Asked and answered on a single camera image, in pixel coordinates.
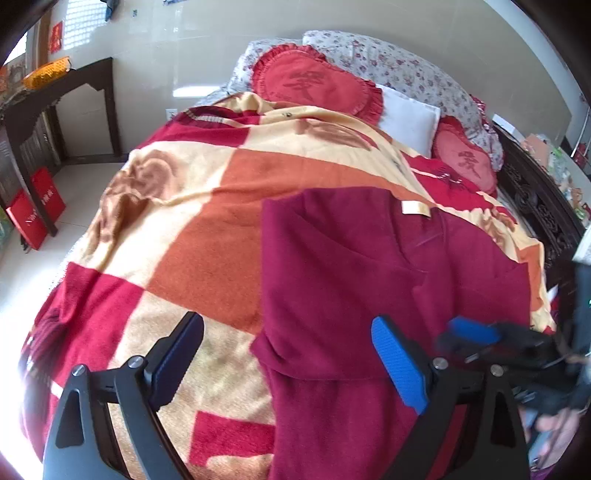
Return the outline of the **red orange cream fleece blanket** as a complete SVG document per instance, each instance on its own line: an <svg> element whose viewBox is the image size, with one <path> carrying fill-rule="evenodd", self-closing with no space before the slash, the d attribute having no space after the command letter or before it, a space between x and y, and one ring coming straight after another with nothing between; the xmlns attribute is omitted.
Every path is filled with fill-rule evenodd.
<svg viewBox="0 0 591 480"><path fill-rule="evenodd" d="M252 343L263 330L262 211L308 189L389 191L441 210L528 268L530 323L549 333L542 244L490 195L353 116L230 96L191 108L133 150L101 196L23 350L23 429L44 456L71 370L120 366L187 311L204 341L161 423L196 479L273 479L276 414Z"/></svg>

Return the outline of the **white pillow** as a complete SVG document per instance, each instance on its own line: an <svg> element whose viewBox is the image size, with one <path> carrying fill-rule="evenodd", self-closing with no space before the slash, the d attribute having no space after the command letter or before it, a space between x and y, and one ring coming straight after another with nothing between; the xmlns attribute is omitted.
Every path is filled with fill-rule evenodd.
<svg viewBox="0 0 591 480"><path fill-rule="evenodd" d="M383 85L378 85L378 88L384 100L378 127L399 143L430 158L441 109L412 99L393 88Z"/></svg>

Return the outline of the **maroon long sleeve sweater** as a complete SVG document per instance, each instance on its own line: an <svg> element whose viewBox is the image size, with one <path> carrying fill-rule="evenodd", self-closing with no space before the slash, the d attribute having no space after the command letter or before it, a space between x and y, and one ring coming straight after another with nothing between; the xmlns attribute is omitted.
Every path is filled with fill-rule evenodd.
<svg viewBox="0 0 591 480"><path fill-rule="evenodd" d="M308 189L262 211L263 330L252 353L276 414L273 479L377 479L403 404L370 340L389 316L433 352L448 322L530 323L526 265L468 221L406 214L387 190Z"/></svg>

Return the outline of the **red paper wall decoration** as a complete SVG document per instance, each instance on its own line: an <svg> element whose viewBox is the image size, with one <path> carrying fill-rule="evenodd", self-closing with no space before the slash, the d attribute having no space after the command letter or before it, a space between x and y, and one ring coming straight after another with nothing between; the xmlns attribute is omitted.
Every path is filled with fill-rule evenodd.
<svg viewBox="0 0 591 480"><path fill-rule="evenodd" d="M56 23L50 33L49 39L49 53L55 54L63 47L63 22Z"/></svg>

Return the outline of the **orange plastic basket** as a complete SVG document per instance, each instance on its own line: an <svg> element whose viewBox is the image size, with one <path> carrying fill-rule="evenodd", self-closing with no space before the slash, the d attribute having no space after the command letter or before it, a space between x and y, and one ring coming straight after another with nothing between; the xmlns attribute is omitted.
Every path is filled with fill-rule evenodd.
<svg viewBox="0 0 591 480"><path fill-rule="evenodd" d="M70 57L65 56L49 62L23 79L23 85L27 90L40 90L53 81L65 76L71 69Z"/></svg>

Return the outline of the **dark wooden side table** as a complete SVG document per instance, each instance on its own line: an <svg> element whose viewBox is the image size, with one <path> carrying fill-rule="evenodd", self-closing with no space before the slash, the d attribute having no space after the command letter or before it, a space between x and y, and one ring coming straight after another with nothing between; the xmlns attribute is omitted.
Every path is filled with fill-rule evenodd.
<svg viewBox="0 0 591 480"><path fill-rule="evenodd" d="M72 69L41 89L25 93L1 110L1 153L10 161L26 197L32 203L34 212L38 214L46 231L52 237L57 235L58 229L34 188L21 147L33 135L39 118L42 115L47 115L49 138L56 142L55 159L58 162L68 160L69 155L65 147L56 105L63 96L84 85L103 94L106 123L112 148L110 157L120 160L123 158L123 148L115 102L114 59L111 57L100 59L78 69Z"/></svg>

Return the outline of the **white wall socket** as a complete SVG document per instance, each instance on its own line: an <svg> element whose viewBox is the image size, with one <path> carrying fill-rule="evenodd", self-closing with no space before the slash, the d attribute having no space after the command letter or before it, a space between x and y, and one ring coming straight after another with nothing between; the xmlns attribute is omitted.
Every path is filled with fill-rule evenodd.
<svg viewBox="0 0 591 480"><path fill-rule="evenodd" d="M166 120L169 121L177 115L177 110L175 108L166 109L165 114L166 114Z"/></svg>

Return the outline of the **red gift bag rear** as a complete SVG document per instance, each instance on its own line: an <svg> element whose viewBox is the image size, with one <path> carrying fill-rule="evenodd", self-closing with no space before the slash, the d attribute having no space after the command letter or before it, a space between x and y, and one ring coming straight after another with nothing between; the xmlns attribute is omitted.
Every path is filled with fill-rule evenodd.
<svg viewBox="0 0 591 480"><path fill-rule="evenodd" d="M46 167L39 168L32 176L32 183L50 219L58 220L66 205L49 170Z"/></svg>

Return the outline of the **red gift bag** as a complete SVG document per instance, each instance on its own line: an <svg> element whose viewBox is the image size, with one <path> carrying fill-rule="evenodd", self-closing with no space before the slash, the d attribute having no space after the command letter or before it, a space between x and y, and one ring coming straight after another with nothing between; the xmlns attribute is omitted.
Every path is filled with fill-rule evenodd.
<svg viewBox="0 0 591 480"><path fill-rule="evenodd" d="M39 168L32 176L32 183L50 219L58 220L66 205L49 170L46 167Z"/></svg>
<svg viewBox="0 0 591 480"><path fill-rule="evenodd" d="M32 249L39 250L47 236L47 230L23 191L8 205L7 214L27 244Z"/></svg>

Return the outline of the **dark hanging cloth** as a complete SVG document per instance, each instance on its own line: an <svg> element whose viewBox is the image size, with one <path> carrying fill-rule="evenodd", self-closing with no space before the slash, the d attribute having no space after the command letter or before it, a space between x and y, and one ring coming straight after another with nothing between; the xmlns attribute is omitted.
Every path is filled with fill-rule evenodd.
<svg viewBox="0 0 591 480"><path fill-rule="evenodd" d="M102 0L102 2L106 5L105 21L109 22L112 19L116 9L118 8L119 0Z"/></svg>

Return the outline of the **large red heart cushion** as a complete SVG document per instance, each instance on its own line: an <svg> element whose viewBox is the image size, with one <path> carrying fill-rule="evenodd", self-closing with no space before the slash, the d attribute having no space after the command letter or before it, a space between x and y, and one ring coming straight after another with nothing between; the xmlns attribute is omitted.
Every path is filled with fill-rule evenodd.
<svg viewBox="0 0 591 480"><path fill-rule="evenodd" d="M307 45L274 46L252 67L252 91L271 102L317 106L376 125L384 112L381 89L329 62Z"/></svg>

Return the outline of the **floral quilt roll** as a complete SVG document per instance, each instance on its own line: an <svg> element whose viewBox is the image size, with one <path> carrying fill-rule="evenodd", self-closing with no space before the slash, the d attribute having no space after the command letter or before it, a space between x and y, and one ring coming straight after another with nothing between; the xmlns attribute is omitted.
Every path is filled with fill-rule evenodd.
<svg viewBox="0 0 591 480"><path fill-rule="evenodd" d="M254 64L271 48L283 44L311 46L324 54L329 63L349 73L438 107L443 115L459 120L468 140L489 155L493 170L501 170L504 152L499 136L477 99L437 65L371 36L339 30L308 30L301 39L254 40L238 58L225 90L233 94L252 89Z"/></svg>

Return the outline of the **red gift bag front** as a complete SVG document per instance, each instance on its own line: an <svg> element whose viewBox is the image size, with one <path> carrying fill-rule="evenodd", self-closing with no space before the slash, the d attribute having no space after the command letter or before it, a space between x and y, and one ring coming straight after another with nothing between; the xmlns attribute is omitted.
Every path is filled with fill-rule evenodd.
<svg viewBox="0 0 591 480"><path fill-rule="evenodd" d="M27 244L32 249L39 250L47 236L47 230L23 191L8 205L7 214Z"/></svg>

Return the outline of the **small red heart cushion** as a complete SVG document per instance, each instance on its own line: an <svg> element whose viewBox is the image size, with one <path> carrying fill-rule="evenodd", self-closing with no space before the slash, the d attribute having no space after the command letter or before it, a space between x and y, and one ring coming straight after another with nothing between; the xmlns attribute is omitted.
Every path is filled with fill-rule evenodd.
<svg viewBox="0 0 591 480"><path fill-rule="evenodd" d="M432 145L433 157L490 196L497 196L497 177L489 155L473 144L460 121L453 116L440 119Z"/></svg>

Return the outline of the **dark carved wooden headboard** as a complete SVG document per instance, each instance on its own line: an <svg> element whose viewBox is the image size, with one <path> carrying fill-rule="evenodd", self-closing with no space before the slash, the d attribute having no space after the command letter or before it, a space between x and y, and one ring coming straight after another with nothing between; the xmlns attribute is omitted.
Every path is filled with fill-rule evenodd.
<svg viewBox="0 0 591 480"><path fill-rule="evenodd" d="M583 238L583 224L543 168L504 129L495 131L504 153L498 185L544 245L546 284L571 282L571 259Z"/></svg>

